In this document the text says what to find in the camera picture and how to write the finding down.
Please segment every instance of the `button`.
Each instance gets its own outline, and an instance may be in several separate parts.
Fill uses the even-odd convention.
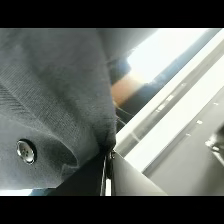
[[[27,164],[33,164],[35,156],[35,146],[28,140],[19,140],[17,142],[17,154]]]

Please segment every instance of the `bright light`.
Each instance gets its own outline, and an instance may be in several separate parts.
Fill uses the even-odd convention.
[[[141,43],[129,56],[133,74],[151,82],[186,51],[208,28],[162,28]]]
[[[32,192],[32,189],[23,190],[3,190],[0,191],[0,196],[28,196]]]

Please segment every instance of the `garment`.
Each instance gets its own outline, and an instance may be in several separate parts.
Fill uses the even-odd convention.
[[[107,64],[119,46],[103,29],[0,29],[0,189],[54,188],[114,147]],[[37,149],[32,165],[20,139]]]

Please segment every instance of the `shiny button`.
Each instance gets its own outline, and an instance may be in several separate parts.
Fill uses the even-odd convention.
[[[35,147],[29,141],[20,140],[17,142],[17,154],[27,164],[33,164],[35,161]]]

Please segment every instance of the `dark button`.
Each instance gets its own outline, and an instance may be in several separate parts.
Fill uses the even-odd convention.
[[[19,140],[17,142],[17,154],[27,164],[35,161],[35,147],[29,141]]]

